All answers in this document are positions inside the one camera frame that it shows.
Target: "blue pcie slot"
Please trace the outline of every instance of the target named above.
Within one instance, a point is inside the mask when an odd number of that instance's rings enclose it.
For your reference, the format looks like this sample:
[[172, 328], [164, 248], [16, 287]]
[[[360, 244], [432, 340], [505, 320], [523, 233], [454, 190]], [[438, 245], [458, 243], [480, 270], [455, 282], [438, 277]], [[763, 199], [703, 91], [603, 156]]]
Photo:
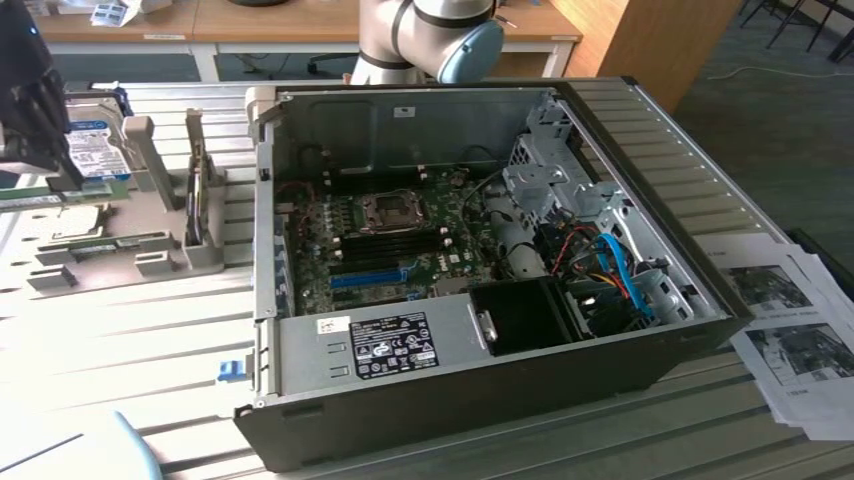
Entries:
[[348, 288], [380, 285], [383, 283], [400, 283], [406, 281], [407, 273], [404, 269], [398, 269], [360, 275], [348, 275], [346, 277], [334, 277], [330, 279], [330, 286], [332, 288]]

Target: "hard drive label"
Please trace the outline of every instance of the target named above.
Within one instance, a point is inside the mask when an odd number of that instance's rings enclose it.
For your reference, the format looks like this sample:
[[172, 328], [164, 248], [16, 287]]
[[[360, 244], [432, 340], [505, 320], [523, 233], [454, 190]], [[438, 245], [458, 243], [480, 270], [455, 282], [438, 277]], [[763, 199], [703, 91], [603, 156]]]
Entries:
[[131, 169], [122, 151], [111, 144], [110, 125], [102, 120], [71, 122], [68, 150], [72, 162], [87, 181], [126, 181]]

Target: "blue latch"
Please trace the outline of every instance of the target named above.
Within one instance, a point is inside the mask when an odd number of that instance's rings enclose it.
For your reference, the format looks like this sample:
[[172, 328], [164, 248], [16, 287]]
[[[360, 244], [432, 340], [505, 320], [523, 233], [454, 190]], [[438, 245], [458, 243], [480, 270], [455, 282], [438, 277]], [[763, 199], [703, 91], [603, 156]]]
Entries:
[[236, 382], [246, 380], [246, 363], [243, 360], [227, 360], [219, 362], [218, 382]]

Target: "sticker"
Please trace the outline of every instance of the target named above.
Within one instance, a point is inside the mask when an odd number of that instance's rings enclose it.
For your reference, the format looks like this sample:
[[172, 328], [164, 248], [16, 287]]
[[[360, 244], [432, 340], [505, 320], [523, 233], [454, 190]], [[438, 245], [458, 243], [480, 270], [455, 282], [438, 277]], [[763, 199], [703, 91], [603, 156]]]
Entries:
[[350, 317], [331, 317], [318, 319], [318, 335], [346, 332], [350, 329]]
[[184, 35], [168, 35], [164, 33], [147, 33], [143, 35], [146, 40], [187, 40]]
[[395, 118], [415, 117], [415, 107], [395, 107]]
[[116, 251], [115, 245], [95, 245], [92, 247], [75, 248], [71, 252], [75, 255], [88, 255], [90, 253], [104, 253]]
[[354, 322], [350, 339], [363, 380], [439, 366], [424, 312]]
[[35, 205], [53, 205], [57, 203], [63, 203], [63, 200], [56, 195], [44, 195], [40, 197], [28, 198], [11, 198], [8, 200], [0, 200], [0, 209], [32, 207]]
[[71, 122], [71, 133], [65, 135], [80, 174], [90, 181], [128, 180], [131, 169], [122, 150], [110, 144], [111, 131], [100, 120]]
[[127, 23], [124, 21], [127, 13], [127, 7], [106, 3], [95, 6], [90, 21], [96, 27], [120, 27]]

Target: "metal table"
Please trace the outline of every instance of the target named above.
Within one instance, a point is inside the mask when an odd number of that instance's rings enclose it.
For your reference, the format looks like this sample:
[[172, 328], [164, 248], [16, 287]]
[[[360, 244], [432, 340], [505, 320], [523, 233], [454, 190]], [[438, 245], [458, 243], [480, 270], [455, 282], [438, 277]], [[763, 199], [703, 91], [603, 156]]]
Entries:
[[[573, 85], [694, 234], [782, 235], [641, 89], [621, 79]], [[753, 378], [726, 350], [682, 364], [646, 392], [280, 477], [266, 472], [231, 420], [218, 416], [248, 385], [214, 382], [218, 361], [252, 345], [248, 86], [126, 85], [134, 110], [158, 125], [171, 170], [184, 168], [190, 154], [184, 109], [204, 109], [208, 148], [218, 167], [230, 170], [227, 268], [202, 280], [31, 302], [52, 314], [0, 321], [0, 399], [59, 416], [118, 409], [174, 479], [850, 478], [854, 446], [809, 442], [799, 429], [774, 423]], [[35, 216], [0, 219], [12, 225], [0, 252], [9, 269], [27, 261], [21, 240], [37, 235]], [[17, 287], [0, 286], [0, 309]]]

